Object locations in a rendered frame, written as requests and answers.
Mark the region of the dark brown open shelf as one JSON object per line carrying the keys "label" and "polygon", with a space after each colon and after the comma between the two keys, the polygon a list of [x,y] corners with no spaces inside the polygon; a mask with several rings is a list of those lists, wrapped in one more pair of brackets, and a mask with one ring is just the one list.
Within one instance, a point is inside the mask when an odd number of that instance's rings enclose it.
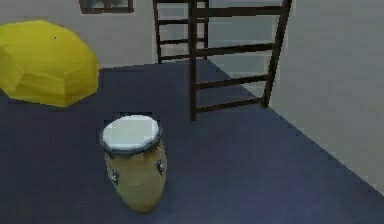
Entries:
{"label": "dark brown open shelf", "polygon": [[[152,0],[154,27],[156,36],[157,61],[163,63],[168,60],[189,60],[189,115],[190,120],[195,121],[198,113],[212,112],[228,108],[260,104],[263,108],[269,107],[273,85],[276,78],[281,50],[285,38],[293,0],[282,0],[277,6],[257,7],[227,7],[211,8],[209,0]],[[160,19],[159,4],[187,4],[188,17],[186,19]],[[235,16],[278,16],[276,34],[272,43],[246,44],[226,47],[208,46],[208,24],[211,17],[235,17]],[[162,40],[160,27],[165,25],[187,25],[188,37],[184,39]],[[257,51],[272,51],[268,72],[263,75],[231,78],[221,81],[200,82],[197,76],[197,58],[207,59],[208,56],[219,56],[239,53],[251,53]],[[263,95],[245,100],[226,102],[198,107],[196,104],[199,90],[220,88],[226,86],[261,82],[265,83]]]}

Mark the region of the tan conga drum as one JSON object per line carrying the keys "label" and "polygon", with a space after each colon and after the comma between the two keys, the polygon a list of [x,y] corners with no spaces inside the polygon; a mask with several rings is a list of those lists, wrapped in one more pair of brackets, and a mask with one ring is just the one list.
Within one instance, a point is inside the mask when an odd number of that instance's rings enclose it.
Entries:
{"label": "tan conga drum", "polygon": [[147,115],[128,115],[100,133],[107,175],[122,201],[139,214],[151,213],[167,180],[162,128]]}

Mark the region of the yellow beanbag seat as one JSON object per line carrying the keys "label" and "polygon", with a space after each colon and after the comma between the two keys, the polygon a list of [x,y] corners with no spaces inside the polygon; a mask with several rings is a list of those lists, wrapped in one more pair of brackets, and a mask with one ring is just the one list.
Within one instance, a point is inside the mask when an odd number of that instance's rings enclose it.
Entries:
{"label": "yellow beanbag seat", "polygon": [[0,90],[10,98],[68,107],[97,92],[98,74],[75,32],[45,20],[0,25]]}

